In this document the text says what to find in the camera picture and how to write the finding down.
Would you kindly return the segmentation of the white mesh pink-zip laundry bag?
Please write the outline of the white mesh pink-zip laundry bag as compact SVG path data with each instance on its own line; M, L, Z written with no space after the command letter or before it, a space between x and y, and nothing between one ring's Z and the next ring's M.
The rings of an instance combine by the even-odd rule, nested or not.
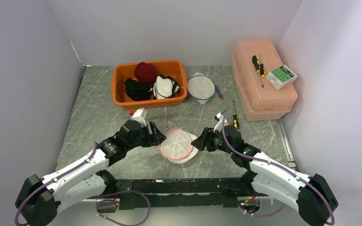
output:
M159 154L172 163L184 164L193 159L198 149L191 145L197 139L193 135L181 128L172 128L165 133L166 140L159 147Z

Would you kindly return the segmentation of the black white bra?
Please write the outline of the black white bra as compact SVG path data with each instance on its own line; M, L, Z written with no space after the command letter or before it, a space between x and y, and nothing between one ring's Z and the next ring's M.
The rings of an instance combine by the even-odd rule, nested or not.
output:
M158 75L152 88L154 99L174 97L180 91L178 82L171 76Z

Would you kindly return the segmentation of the white mesh blue-zip laundry bag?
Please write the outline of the white mesh blue-zip laundry bag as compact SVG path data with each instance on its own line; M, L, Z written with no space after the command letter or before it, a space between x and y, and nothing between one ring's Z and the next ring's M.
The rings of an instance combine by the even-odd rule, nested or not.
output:
M202 73L195 73L188 80L188 93L200 104L206 104L215 94L214 83Z

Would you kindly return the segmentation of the red bra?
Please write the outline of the red bra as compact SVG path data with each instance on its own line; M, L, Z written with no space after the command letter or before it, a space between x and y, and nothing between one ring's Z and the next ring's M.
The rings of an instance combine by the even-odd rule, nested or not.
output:
M148 85L153 85L158 75L157 69L151 63L140 62L134 69L134 76L137 81Z

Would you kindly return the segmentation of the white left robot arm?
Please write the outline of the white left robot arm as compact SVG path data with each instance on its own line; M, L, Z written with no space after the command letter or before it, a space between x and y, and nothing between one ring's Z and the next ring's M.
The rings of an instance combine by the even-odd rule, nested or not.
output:
M58 213L84 199L126 193L125 186L118 186L107 169L130 150L157 146L165 140L153 121L143 126L127 120L118 132L95 142L89 153L72 164L43 177L29 176L15 202L15 225L21 225L19 216L23 216L26 226L46 226Z

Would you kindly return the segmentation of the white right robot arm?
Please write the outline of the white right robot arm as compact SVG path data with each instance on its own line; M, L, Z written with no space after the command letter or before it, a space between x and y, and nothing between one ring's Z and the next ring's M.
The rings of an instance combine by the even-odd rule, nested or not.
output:
M272 197L296 210L311 226L334 225L333 212L338 202L323 176L309 176L285 167L246 143L231 125L220 131L205 128L191 145L200 151L220 150L230 154L237 166L247 170L240 178L244 194Z

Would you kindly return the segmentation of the black yellow screwdriver on table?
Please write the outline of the black yellow screwdriver on table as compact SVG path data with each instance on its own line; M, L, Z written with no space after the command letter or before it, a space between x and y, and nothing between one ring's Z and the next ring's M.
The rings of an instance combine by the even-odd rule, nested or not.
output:
M233 106L233 126L235 127L236 130L239 130L240 126L239 126L238 115L236 112L234 100L232 101L232 106Z

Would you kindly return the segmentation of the blue red screwdriver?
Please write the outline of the blue red screwdriver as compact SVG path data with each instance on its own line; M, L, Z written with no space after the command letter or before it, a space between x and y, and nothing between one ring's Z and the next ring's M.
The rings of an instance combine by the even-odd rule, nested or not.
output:
M217 93L217 95L219 96L219 98L220 98L221 100L224 100L223 94L222 94L222 92L220 91L219 87L218 87L217 85L215 85L214 88L215 88L215 92Z

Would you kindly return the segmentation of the orange plastic tub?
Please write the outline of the orange plastic tub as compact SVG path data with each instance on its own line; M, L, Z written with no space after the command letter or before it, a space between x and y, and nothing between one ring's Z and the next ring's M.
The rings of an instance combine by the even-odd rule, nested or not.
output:
M126 94L126 89L134 90L135 82L152 85L159 75L168 76L178 86L175 95L170 98L156 99L152 94L149 98L135 101ZM159 60L120 64L115 67L111 81L112 100L125 110L137 108L155 108L179 105L187 96L187 76L179 60Z

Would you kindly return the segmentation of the thin black yellow screwdriver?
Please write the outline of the thin black yellow screwdriver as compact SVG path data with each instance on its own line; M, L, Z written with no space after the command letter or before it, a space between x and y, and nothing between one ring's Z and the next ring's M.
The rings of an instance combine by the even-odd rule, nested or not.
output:
M262 62L261 55L259 56L259 74L261 76L261 79L264 79L266 77L266 71L265 71L264 64Z

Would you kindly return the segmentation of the translucent pink storage box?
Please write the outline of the translucent pink storage box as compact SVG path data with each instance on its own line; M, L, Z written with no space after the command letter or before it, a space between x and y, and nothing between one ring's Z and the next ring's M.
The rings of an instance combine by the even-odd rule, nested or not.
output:
M298 95L292 84L276 89L261 77L253 56L266 73L283 65L271 40L240 41L232 55L232 73L245 118L248 121L278 120L291 112Z

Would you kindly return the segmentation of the large black yellow screwdriver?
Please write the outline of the large black yellow screwdriver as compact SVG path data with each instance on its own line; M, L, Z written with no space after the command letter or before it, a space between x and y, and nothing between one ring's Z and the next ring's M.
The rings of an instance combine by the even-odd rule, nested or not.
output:
M252 56L252 63L254 64L256 72L259 73L260 72L260 65L259 65L259 60L258 60L256 55Z

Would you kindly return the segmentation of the white green small box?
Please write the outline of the white green small box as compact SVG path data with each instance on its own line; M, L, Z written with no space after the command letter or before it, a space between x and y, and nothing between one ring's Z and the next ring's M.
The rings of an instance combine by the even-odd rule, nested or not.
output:
M297 79L295 74L288 66L282 65L266 75L266 80L269 81L277 90L293 83Z

